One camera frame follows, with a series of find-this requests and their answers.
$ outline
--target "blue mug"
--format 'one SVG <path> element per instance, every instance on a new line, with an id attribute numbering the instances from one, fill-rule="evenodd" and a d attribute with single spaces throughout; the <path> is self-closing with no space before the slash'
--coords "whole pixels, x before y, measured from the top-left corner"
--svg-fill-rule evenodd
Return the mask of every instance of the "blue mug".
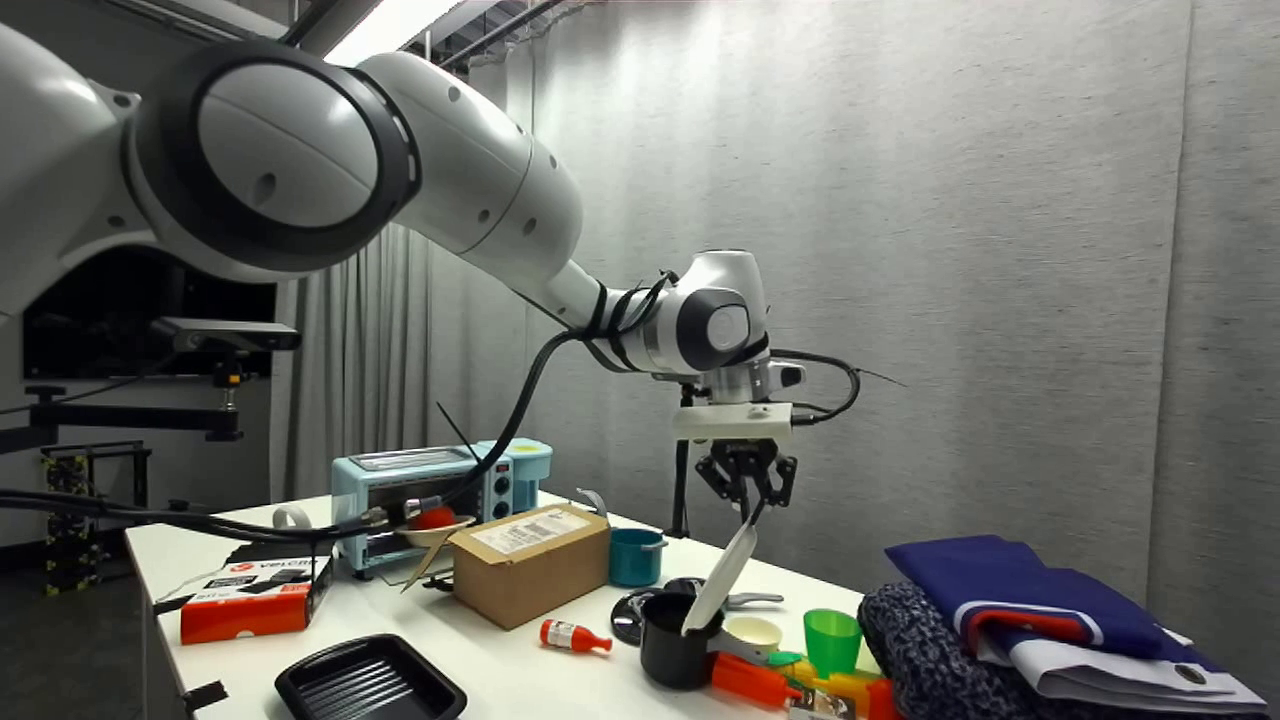
<path id="1" fill-rule="evenodd" d="M 664 532 L 613 528 L 610 532 L 610 582 L 652 587 L 664 572 Z"/>

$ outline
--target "pipe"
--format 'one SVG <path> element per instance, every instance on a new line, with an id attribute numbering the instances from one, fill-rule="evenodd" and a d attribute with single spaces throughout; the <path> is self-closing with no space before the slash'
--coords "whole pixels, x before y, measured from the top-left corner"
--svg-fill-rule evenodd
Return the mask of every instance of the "pipe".
<path id="1" fill-rule="evenodd" d="M 505 29 L 479 34 L 476 45 L 453 53 L 441 68 L 458 72 L 466 59 L 479 56 L 488 45 L 514 34 L 515 29 L 526 29 L 529 21 L 544 17 L 548 6 L 558 6 L 564 0 L 544 0 L 544 4 L 533 4 L 529 10 L 514 17 Z"/>
<path id="2" fill-rule="evenodd" d="M 172 10 L 172 6 L 162 6 L 162 4 L 150 4 L 150 0 L 109 0 L 109 4 L 117 4 L 119 10 L 146 17 L 151 25 L 177 29 L 184 34 L 199 34 L 199 38 L 216 38 L 216 45 L 253 38 L 247 30 L 206 25 L 206 21 L 191 21 L 184 10 Z"/>

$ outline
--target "gray curtain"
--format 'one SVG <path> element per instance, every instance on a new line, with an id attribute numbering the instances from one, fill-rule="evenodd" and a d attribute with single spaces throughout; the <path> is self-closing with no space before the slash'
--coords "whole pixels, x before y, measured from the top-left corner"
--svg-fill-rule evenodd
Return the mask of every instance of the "gray curtain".
<path id="1" fill-rule="evenodd" d="M 1275 34 L 1259 0 L 610 0 L 479 87 L 577 175 L 585 268 L 756 252 L 777 345 L 907 385 L 798 434 L 761 554 L 866 587 L 885 545 L 1020 535 L 1280 695 Z M 554 329 L 441 252 L 428 281 L 428 390 L 493 431 Z M 664 524 L 674 407 L 569 353 L 526 431 L 558 486 Z M 698 486 L 693 524 L 731 512 Z"/>
<path id="2" fill-rule="evenodd" d="M 276 480 L 325 486 L 340 451 L 424 438 L 424 264 L 428 245 L 388 228 L 350 264 L 281 287 L 276 315 L 304 331 L 304 349 L 276 356 Z"/>

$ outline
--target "black tray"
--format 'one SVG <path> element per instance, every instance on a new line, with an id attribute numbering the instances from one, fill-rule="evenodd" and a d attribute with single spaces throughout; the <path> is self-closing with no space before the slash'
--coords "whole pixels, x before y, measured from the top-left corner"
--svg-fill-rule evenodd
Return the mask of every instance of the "black tray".
<path id="1" fill-rule="evenodd" d="M 401 635 L 359 635 L 297 660 L 276 692 L 300 720 L 453 720 L 468 708 L 468 692 Z"/>

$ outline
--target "small box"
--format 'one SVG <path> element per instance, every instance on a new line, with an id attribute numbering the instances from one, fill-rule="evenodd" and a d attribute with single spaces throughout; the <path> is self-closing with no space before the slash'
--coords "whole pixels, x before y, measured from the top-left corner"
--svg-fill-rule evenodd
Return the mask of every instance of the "small box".
<path id="1" fill-rule="evenodd" d="M 453 535 L 453 597 L 498 628 L 529 625 L 610 574 L 610 521 L 554 504 Z"/>
<path id="2" fill-rule="evenodd" d="M 237 549 L 180 609 L 180 639 L 212 642 L 310 628 L 330 558 L 330 545 Z"/>

